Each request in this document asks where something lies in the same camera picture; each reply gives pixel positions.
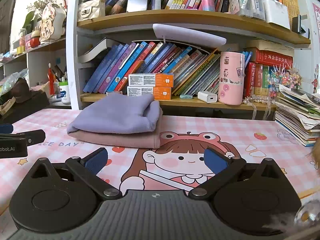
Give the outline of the purple and pink sweater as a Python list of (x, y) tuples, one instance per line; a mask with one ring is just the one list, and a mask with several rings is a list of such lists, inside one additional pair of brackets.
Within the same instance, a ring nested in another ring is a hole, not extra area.
[(162, 109), (151, 94), (111, 93), (82, 110), (67, 127), (75, 139), (98, 145), (159, 148)]

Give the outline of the pink checkered cartoon table mat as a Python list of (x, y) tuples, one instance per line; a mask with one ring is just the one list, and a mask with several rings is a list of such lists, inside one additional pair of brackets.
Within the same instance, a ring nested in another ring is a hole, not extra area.
[[(46, 139), (30, 146), (27, 157), (1, 160), (1, 239), (16, 231), (8, 210), (10, 198), (38, 158), (60, 163), (98, 148), (67, 134), (77, 115), (73, 110), (43, 109), (14, 124), (15, 132), (41, 129)], [(135, 148), (126, 148), (122, 142), (107, 146), (108, 160), (99, 177), (121, 191), (190, 190), (212, 176), (203, 162), (205, 149), (211, 147), (249, 163), (274, 159), (302, 201), (319, 188), (311, 149), (275, 121), (164, 116), (159, 131), (158, 149), (143, 149), (143, 138)]]

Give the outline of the beige watch band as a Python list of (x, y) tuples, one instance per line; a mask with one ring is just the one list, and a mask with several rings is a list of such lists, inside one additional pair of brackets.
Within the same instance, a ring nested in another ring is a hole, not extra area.
[(15, 102), (16, 102), (16, 98), (12, 97), (6, 103), (1, 105), (0, 106), (0, 115), (1, 116), (5, 115), (11, 109), (11, 107), (15, 104)]

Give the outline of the black box on table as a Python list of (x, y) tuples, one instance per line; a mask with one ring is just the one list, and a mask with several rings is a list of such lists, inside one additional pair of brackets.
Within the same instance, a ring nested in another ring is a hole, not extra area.
[(15, 122), (32, 115), (49, 106), (49, 100), (45, 92), (31, 93), (31, 98), (23, 103), (14, 103), (9, 111), (1, 116), (1, 124), (14, 124)]

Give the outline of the white charger adapter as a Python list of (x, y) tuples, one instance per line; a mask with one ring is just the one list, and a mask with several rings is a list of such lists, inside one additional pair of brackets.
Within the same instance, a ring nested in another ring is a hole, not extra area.
[(217, 95), (208, 91), (200, 91), (197, 94), (197, 98), (205, 103), (216, 103)]

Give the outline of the white green pen can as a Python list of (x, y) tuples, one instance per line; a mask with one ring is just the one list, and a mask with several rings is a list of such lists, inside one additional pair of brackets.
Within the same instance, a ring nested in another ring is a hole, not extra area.
[(71, 103), (68, 82), (63, 81), (59, 83), (60, 97), (61, 101), (64, 105), (68, 105)]

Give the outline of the pink cartoon tumbler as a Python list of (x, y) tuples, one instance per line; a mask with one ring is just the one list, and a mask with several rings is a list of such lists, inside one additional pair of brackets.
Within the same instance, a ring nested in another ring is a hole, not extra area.
[(244, 90), (245, 56), (242, 53), (222, 51), (218, 100), (227, 105), (242, 104)]

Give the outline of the stack of magazines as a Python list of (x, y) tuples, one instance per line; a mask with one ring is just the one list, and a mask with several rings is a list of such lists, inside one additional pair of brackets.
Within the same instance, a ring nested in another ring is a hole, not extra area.
[(303, 146), (313, 146), (319, 139), (319, 94), (279, 86), (275, 100), (275, 118)]

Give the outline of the lower orange white box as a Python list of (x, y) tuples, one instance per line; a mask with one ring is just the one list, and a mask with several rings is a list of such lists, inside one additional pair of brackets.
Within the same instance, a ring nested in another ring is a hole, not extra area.
[(151, 94), (155, 100), (170, 100), (171, 88), (169, 87), (127, 87), (128, 96), (141, 96)]

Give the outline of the orange white box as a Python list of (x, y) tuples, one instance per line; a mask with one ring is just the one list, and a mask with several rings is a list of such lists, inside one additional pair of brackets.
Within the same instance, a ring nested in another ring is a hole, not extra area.
[(171, 88), (169, 87), (127, 87), (128, 96), (141, 96), (151, 94), (155, 100), (170, 100)]
[(130, 74), (128, 77), (129, 86), (142, 87), (169, 87), (174, 86), (173, 74)]

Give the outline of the row of leaning books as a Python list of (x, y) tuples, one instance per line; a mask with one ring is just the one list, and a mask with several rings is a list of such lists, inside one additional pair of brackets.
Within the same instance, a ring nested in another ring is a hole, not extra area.
[(202, 48), (184, 43), (136, 41), (103, 49), (102, 59), (86, 82), (85, 93), (122, 91), (129, 85), (130, 74), (173, 74), (175, 96), (195, 96), (200, 91), (216, 93), (220, 61), (225, 51), (210, 54)]

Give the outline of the upper orange white box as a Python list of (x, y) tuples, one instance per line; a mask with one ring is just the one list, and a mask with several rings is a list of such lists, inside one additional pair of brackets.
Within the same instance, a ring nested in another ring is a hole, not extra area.
[(173, 74), (130, 74), (128, 77), (129, 86), (142, 87), (169, 87), (174, 86)]

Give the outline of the red thick dictionary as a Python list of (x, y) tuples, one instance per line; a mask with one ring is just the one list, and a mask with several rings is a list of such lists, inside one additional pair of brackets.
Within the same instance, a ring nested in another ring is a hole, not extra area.
[(245, 51), (252, 52), (251, 62), (266, 66), (284, 66), (289, 69), (293, 66), (293, 57), (283, 55), (268, 50), (259, 50), (258, 48), (246, 48)]

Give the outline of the wooden white bookshelf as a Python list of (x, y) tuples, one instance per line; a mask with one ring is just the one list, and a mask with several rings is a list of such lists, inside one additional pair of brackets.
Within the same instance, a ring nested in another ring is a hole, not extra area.
[(310, 39), (273, 23), (221, 12), (199, 10), (147, 10), (125, 12), (78, 22), (80, 0), (68, 0), (66, 64), (71, 109), (79, 110), (100, 99), (83, 88), (93, 73), (93, 62), (84, 54), (105, 42), (106, 48), (132, 41), (162, 41), (187, 44), (211, 51), (211, 42), (200, 38), (217, 35), (241, 42), (260, 38), (289, 48), (309, 48)]

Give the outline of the white quilted handbag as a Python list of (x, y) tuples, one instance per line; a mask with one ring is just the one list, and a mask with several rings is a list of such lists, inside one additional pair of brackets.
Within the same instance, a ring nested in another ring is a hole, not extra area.
[(105, 16), (104, 0), (82, 0), (78, 6), (78, 22)]

